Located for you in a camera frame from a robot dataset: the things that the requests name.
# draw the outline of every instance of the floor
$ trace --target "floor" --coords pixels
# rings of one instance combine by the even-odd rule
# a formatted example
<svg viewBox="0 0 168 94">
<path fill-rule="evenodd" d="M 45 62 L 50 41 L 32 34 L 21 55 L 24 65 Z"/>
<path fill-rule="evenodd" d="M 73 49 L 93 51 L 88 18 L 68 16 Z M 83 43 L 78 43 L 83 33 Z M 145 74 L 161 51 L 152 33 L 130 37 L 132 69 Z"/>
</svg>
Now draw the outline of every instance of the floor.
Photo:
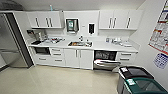
<svg viewBox="0 0 168 94">
<path fill-rule="evenodd" d="M 36 66 L 0 72 L 0 94 L 117 94 L 118 73 Z"/>
</svg>

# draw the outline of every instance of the refrigerator door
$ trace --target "refrigerator door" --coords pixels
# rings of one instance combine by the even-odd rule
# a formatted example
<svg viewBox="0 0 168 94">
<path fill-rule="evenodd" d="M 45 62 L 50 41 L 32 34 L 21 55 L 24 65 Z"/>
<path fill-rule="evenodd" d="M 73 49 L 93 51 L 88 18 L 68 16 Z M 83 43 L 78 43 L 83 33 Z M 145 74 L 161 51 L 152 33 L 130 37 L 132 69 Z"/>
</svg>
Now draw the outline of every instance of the refrigerator door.
<svg viewBox="0 0 168 94">
<path fill-rule="evenodd" d="M 10 67 L 27 67 L 27 64 L 25 63 L 20 51 L 3 50 L 1 51 L 1 55 L 4 58 L 6 64 Z"/>
<path fill-rule="evenodd" d="M 5 14 L 0 14 L 0 44 L 0 50 L 20 49 Z"/>
</svg>

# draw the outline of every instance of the microwave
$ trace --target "microwave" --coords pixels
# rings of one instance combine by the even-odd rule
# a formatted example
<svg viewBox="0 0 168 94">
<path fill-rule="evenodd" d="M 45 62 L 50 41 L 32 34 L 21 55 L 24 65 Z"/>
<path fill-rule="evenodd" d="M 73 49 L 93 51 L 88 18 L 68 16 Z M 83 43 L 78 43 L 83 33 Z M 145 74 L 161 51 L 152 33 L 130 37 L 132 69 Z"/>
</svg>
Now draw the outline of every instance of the microwave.
<svg viewBox="0 0 168 94">
<path fill-rule="evenodd" d="M 49 47 L 34 47 L 36 54 L 50 55 Z"/>
</svg>

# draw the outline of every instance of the ceiling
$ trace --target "ceiling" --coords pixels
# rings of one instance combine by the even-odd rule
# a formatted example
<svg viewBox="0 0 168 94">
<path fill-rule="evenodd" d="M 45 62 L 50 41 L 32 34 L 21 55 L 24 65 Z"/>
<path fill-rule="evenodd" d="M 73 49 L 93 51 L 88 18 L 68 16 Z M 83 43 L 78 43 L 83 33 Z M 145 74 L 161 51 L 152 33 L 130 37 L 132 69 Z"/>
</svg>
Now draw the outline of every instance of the ceiling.
<svg viewBox="0 0 168 94">
<path fill-rule="evenodd" d="M 25 10 L 64 11 L 78 10 L 110 10 L 110 9 L 137 9 L 145 0 L 13 0 L 23 5 Z"/>
</svg>

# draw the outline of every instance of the drawer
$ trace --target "drawer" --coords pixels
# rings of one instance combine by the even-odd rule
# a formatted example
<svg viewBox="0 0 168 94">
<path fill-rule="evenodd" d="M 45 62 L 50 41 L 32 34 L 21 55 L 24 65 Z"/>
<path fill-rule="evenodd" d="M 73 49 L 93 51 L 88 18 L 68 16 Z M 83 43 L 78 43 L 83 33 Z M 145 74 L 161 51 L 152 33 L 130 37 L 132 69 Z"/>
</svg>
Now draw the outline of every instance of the drawer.
<svg viewBox="0 0 168 94">
<path fill-rule="evenodd" d="M 51 53 L 64 53 L 63 49 L 60 48 L 49 48 Z"/>
<path fill-rule="evenodd" d="M 52 62 L 51 56 L 35 56 L 36 64 L 49 65 L 48 62 Z"/>
<path fill-rule="evenodd" d="M 56 58 L 64 58 L 64 53 L 51 53 L 51 56 Z"/>
<path fill-rule="evenodd" d="M 52 66 L 60 66 L 60 67 L 65 67 L 65 59 L 62 58 L 53 58 L 53 61 L 51 62 Z"/>
<path fill-rule="evenodd" d="M 131 64 L 134 62 L 135 57 L 136 53 L 117 52 L 116 61 L 120 61 L 123 64 Z"/>
</svg>

